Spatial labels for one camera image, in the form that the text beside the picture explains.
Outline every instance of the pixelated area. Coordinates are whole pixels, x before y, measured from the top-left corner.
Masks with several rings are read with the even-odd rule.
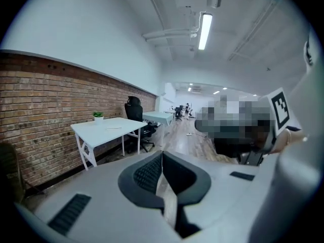
[[[270,112],[269,105],[259,101],[227,101],[222,98],[201,109],[195,126],[209,138],[226,139],[231,144],[253,144],[264,140],[270,124],[274,123]]]

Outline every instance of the vent grille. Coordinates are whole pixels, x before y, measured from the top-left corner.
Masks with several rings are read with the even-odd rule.
[[[65,236],[85,209],[90,199],[91,197],[87,195],[76,194],[48,225]]]

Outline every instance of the black office chair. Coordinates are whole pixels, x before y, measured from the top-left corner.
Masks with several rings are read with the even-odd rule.
[[[136,120],[138,122],[143,121],[143,108],[141,106],[141,101],[139,98],[137,98],[135,96],[129,96],[128,101],[125,104],[125,111],[126,111],[127,119]],[[144,126],[143,128],[141,128],[140,145],[142,146],[142,148],[144,148],[144,150],[146,152],[148,152],[148,150],[144,147],[144,144],[152,144],[153,147],[155,146],[154,143],[149,142],[149,140],[145,139],[147,137],[151,137],[154,132],[156,132],[156,129],[154,128],[154,125],[152,125],[152,124],[148,124],[147,126]],[[129,136],[129,137],[130,137],[131,142],[134,142],[134,144],[136,145],[135,141],[137,141],[137,139],[132,136]]]
[[[181,119],[181,108],[180,107],[176,107],[176,109],[175,109],[175,111],[176,111],[176,120],[180,120],[180,121],[182,121],[182,119]]]

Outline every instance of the wooden floor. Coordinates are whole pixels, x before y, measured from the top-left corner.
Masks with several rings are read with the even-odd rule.
[[[182,121],[174,120],[169,127],[165,128],[164,143],[162,147],[160,146],[162,128],[158,127],[152,137],[148,138],[150,142],[155,143],[155,147],[152,147],[150,144],[146,144],[146,149],[150,152],[157,150],[173,150],[182,154],[188,154],[211,161],[236,164],[236,159],[216,153],[212,141],[207,138],[204,133],[201,133],[195,129],[194,120],[194,118],[188,119],[186,116],[182,117]],[[137,154],[137,151],[134,151],[131,154],[127,154],[125,151],[125,157],[135,154]],[[124,157],[122,156],[122,150],[120,149],[108,156],[104,163],[121,158]]]
[[[152,137],[148,138],[150,142],[155,143],[155,147],[152,147],[150,144],[145,145],[145,147],[150,152],[170,149],[182,154],[188,154],[202,159],[237,164],[237,161],[235,159],[216,153],[212,141],[209,138],[207,138],[205,134],[195,129],[194,120],[194,118],[188,119],[188,117],[186,116],[182,117],[182,121],[173,120],[172,124],[165,129],[164,144],[162,146],[160,146],[162,128],[158,127],[156,129],[156,132],[152,135]],[[141,148],[141,153],[145,153],[145,150],[143,148]],[[97,162],[97,164],[101,165],[104,163],[109,163],[136,154],[137,150],[134,150],[134,152],[128,154],[126,147],[125,156],[123,156],[122,154],[122,149],[119,149],[107,156],[106,158]],[[86,171],[83,170],[82,172],[46,189],[44,191],[44,195],[33,195],[27,198],[24,204],[33,212],[37,208],[37,206],[42,201],[44,201],[49,195],[59,190],[64,184],[69,183],[71,180],[75,179],[83,172]],[[165,200],[165,205],[169,206],[168,209],[165,211],[165,218],[171,226],[174,226],[174,214],[176,213],[175,207],[177,198],[163,175],[161,175],[161,178],[159,180],[156,195],[162,197]]]

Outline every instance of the wall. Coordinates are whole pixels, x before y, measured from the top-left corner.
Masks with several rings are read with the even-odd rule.
[[[82,165],[70,125],[126,117],[128,95],[153,111],[155,95],[68,64],[37,57],[0,54],[0,141],[15,145],[23,177],[32,185]],[[95,155],[120,144],[95,148]]]
[[[161,83],[160,85],[160,96],[156,99],[155,110],[169,110],[171,106],[175,106],[176,89],[172,83]]]
[[[163,81],[174,83],[195,83],[223,86],[259,96],[267,95],[283,87],[289,94],[291,87],[284,78],[272,71],[260,71],[264,66],[254,64],[234,64],[217,61],[198,62],[194,60],[164,63]]]
[[[199,112],[202,107],[208,107],[209,102],[214,102],[216,97],[194,94],[186,91],[177,91],[176,106],[192,104],[193,112]]]
[[[157,94],[160,61],[124,0],[29,0],[1,50],[41,55]]]

